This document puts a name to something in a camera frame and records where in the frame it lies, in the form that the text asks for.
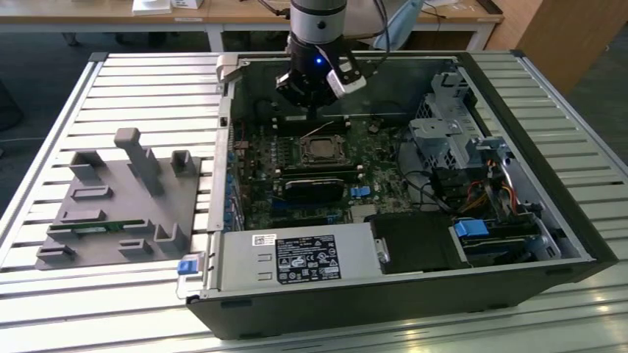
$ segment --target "wooden cabinet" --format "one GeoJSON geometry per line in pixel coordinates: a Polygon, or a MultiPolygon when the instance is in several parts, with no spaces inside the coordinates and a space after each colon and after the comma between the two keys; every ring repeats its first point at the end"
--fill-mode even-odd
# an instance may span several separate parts
{"type": "Polygon", "coordinates": [[[494,0],[504,11],[487,49],[522,49],[567,94],[628,21],[627,0],[494,0]]]}

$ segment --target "white box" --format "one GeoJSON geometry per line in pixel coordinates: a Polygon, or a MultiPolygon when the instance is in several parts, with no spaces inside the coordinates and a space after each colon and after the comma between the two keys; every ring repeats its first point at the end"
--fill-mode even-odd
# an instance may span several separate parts
{"type": "Polygon", "coordinates": [[[160,15],[171,13],[170,0],[134,0],[134,15],[160,15]]]}
{"type": "Polygon", "coordinates": [[[171,0],[174,7],[180,9],[198,9],[203,0],[171,0]]]}

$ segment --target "cpu socket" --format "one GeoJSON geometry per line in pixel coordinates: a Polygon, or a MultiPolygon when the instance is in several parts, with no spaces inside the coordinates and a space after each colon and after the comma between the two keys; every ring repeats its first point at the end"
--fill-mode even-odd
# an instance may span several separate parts
{"type": "Polygon", "coordinates": [[[339,135],[303,138],[300,143],[304,165],[344,165],[350,163],[344,154],[344,139],[339,135]]]}

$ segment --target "desk leg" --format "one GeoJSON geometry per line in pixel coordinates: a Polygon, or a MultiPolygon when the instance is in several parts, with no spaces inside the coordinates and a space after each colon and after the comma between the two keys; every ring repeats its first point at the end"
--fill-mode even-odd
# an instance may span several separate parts
{"type": "Polygon", "coordinates": [[[64,32],[62,33],[63,39],[66,39],[66,42],[70,46],[79,46],[80,43],[76,40],[76,33],[75,32],[64,32]]]}
{"type": "Polygon", "coordinates": [[[212,52],[224,52],[226,47],[223,45],[223,32],[224,27],[222,24],[207,24],[206,27],[207,39],[210,40],[210,49],[212,52]]]}
{"type": "Polygon", "coordinates": [[[471,37],[470,45],[467,46],[467,50],[484,50],[487,46],[488,39],[491,38],[492,29],[495,28],[495,23],[488,22],[486,24],[478,25],[478,30],[474,33],[474,37],[471,37]]]}

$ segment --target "green circuit board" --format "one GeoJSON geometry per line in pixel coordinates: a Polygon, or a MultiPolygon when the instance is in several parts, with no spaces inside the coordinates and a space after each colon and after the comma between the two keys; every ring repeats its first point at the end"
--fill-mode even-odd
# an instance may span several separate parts
{"type": "Polygon", "coordinates": [[[246,229],[303,227],[307,225],[346,224],[354,220],[350,209],[355,205],[372,204],[378,213],[403,212],[412,208],[410,196],[396,172],[395,146],[399,126],[378,127],[370,117],[351,118],[351,129],[344,135],[318,135],[318,140],[332,140],[342,144],[338,150],[328,151],[338,165],[360,165],[362,176],[358,182],[344,184],[342,200],[306,207],[282,206],[278,196],[282,179],[276,176],[279,166],[306,168],[311,165],[311,155],[303,153],[304,139],[278,137],[267,126],[260,127],[248,141],[248,148],[240,152],[242,185],[244,198],[246,229]],[[370,187],[370,194],[352,197],[351,189],[370,187]]]}

